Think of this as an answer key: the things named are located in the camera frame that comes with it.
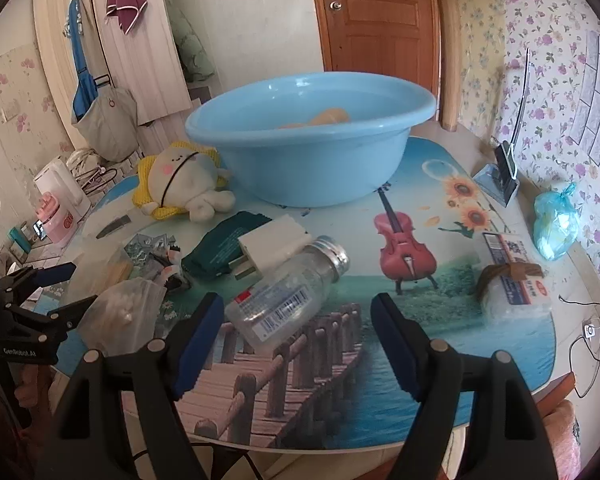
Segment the person's left hand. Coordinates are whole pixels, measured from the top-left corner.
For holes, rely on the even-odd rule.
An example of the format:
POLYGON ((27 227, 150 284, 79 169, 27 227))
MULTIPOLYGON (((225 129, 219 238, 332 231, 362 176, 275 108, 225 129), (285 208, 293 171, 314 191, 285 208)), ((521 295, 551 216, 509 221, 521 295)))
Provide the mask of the person's left hand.
POLYGON ((20 408, 34 412, 50 413, 50 385, 52 373, 48 366, 23 365, 20 384, 12 388, 12 393, 20 408))

